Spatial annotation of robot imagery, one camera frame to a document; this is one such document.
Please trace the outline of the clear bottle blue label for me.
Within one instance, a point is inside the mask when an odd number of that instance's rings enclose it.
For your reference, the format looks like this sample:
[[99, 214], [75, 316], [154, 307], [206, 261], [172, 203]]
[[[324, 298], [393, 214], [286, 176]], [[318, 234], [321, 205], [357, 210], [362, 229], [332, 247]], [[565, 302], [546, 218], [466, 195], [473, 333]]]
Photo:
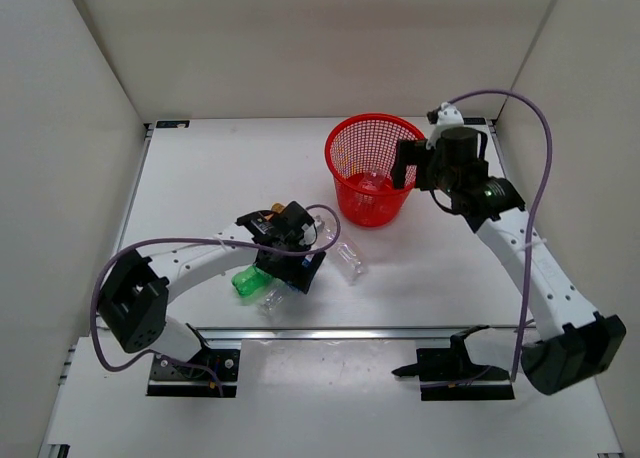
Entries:
[[274, 280], [268, 285], [268, 291], [261, 299], [259, 308], [264, 315], [273, 316], [276, 308], [281, 305], [286, 299], [300, 294], [303, 293], [288, 286], [281, 280], [274, 278]]

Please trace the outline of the large clear plastic bottle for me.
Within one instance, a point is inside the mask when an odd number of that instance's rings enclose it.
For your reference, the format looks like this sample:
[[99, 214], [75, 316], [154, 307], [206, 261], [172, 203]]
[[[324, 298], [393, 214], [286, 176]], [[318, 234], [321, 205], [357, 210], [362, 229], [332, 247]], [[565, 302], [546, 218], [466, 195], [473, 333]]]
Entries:
[[337, 234], [336, 222], [331, 217], [316, 215], [314, 217], [318, 232], [316, 245], [326, 246], [335, 241], [327, 251], [327, 258], [337, 268], [348, 285], [355, 285], [367, 272], [367, 262], [363, 252], [341, 228]]

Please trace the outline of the clear bottle red label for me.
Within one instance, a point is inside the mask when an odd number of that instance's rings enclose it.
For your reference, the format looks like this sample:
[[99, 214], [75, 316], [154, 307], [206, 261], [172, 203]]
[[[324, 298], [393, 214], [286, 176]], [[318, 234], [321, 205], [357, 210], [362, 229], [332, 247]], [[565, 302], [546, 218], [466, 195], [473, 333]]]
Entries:
[[379, 168], [353, 176], [358, 189], [353, 198], [353, 206], [360, 214], [389, 213], [393, 186], [385, 172]]

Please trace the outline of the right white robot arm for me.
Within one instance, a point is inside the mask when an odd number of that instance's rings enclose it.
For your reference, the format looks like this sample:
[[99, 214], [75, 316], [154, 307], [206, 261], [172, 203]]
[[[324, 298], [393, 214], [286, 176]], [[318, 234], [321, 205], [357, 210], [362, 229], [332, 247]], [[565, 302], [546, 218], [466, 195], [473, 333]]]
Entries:
[[488, 137], [458, 126], [435, 142], [400, 140], [391, 168], [394, 187], [407, 170], [415, 188], [443, 192], [448, 213], [461, 216], [493, 252], [522, 294], [525, 317], [538, 338], [518, 347], [519, 366], [533, 387], [553, 395], [606, 371], [627, 330], [616, 316], [603, 316], [573, 285], [534, 230], [532, 211], [513, 184], [489, 173]]

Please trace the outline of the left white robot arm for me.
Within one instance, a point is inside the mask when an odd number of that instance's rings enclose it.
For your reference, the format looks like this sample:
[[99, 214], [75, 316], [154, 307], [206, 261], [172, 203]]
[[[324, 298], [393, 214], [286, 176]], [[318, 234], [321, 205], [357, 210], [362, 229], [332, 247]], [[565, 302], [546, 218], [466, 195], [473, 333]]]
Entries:
[[191, 325], [168, 314], [187, 291], [238, 267], [307, 293], [326, 256], [309, 209], [292, 201], [281, 211], [240, 216], [205, 238], [155, 238], [114, 255], [100, 271], [91, 316], [102, 319], [123, 352], [138, 361], [155, 354], [186, 377], [214, 376], [215, 354]]

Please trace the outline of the red plastic mesh basket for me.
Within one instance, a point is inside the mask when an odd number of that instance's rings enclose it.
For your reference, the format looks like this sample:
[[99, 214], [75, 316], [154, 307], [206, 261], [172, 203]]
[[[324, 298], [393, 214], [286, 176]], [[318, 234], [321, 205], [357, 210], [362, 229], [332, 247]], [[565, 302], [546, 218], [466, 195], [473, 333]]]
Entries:
[[393, 221], [414, 188], [415, 168], [409, 167], [406, 188], [389, 192], [389, 213], [360, 214], [353, 206], [358, 191], [353, 176], [379, 168], [391, 183], [391, 168], [398, 140], [422, 140], [424, 134], [410, 122], [389, 114], [366, 113], [339, 123], [329, 134], [324, 148], [327, 167], [334, 180], [340, 211], [351, 223], [378, 228]]

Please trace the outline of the green plastic bottle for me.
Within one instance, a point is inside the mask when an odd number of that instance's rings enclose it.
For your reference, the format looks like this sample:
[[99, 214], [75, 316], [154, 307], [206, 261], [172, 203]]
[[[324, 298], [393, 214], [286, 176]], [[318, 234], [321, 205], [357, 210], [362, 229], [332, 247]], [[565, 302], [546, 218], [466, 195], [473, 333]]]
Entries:
[[241, 298], [249, 298], [263, 288], [267, 287], [274, 277], [269, 273], [261, 270], [255, 265], [251, 265], [245, 270], [236, 273], [231, 283]]

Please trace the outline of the right black table label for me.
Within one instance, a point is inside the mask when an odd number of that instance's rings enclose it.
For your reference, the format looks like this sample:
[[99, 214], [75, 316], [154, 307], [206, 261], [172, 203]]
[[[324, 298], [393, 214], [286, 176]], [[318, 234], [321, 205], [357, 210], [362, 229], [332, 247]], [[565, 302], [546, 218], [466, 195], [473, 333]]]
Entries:
[[463, 121], [465, 125], [486, 125], [486, 120], [480, 117], [465, 117]]

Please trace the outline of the black table label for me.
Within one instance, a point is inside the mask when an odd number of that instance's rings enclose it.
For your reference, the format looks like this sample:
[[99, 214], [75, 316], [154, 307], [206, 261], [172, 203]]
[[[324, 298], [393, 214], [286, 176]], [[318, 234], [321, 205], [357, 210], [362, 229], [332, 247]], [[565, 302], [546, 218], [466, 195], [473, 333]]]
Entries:
[[463, 121], [465, 125], [486, 125], [486, 120], [480, 117], [465, 117]]
[[155, 124], [156, 129], [183, 129], [189, 126], [189, 120], [159, 120]]

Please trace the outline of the left black table label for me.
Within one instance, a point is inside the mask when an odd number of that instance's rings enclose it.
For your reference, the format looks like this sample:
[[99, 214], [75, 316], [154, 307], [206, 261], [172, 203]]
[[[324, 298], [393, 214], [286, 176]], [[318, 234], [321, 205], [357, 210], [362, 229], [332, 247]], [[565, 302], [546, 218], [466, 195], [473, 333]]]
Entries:
[[189, 120], [159, 120], [155, 124], [156, 129], [183, 129], [189, 126]]

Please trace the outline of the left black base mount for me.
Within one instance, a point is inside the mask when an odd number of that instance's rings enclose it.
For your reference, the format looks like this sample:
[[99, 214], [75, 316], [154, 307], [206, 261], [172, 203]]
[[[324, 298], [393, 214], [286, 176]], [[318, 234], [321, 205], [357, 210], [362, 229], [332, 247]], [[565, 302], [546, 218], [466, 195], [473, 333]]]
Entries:
[[212, 349], [205, 366], [218, 378], [200, 369], [176, 366], [167, 358], [157, 355], [149, 370], [146, 395], [165, 398], [227, 398], [236, 397], [240, 371], [241, 344], [210, 341]]

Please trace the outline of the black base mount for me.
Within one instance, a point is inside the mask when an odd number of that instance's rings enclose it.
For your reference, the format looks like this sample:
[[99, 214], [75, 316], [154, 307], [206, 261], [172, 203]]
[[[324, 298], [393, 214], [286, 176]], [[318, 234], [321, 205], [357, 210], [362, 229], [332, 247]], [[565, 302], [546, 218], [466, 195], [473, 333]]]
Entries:
[[515, 399], [507, 371], [465, 362], [452, 348], [419, 348], [416, 362], [394, 369], [392, 375], [417, 377], [423, 402]]
[[176, 366], [167, 358], [157, 355], [149, 370], [146, 395], [165, 398], [227, 398], [236, 397], [240, 371], [241, 344], [210, 341], [212, 349], [205, 366], [218, 378], [200, 369]]

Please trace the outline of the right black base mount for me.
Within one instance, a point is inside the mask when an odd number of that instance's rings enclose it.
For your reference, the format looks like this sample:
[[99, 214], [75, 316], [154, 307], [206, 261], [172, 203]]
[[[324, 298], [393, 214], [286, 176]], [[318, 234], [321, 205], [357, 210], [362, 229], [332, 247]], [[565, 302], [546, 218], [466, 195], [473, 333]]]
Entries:
[[419, 348], [416, 362], [394, 369], [392, 375], [417, 377], [423, 402], [515, 399], [507, 371], [465, 362], [452, 348]]

